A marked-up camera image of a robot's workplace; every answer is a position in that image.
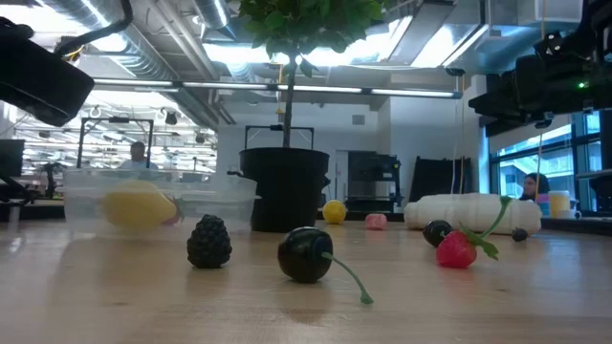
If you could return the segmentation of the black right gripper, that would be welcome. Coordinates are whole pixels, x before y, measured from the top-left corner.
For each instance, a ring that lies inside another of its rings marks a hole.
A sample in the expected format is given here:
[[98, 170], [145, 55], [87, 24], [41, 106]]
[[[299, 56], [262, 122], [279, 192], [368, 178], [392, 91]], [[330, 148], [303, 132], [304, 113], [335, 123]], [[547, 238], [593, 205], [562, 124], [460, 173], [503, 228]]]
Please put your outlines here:
[[503, 75], [487, 75], [487, 91], [469, 100], [477, 114], [517, 119], [520, 114], [563, 114], [581, 110], [581, 63], [573, 58], [542, 59], [531, 54], [515, 62], [514, 86]]

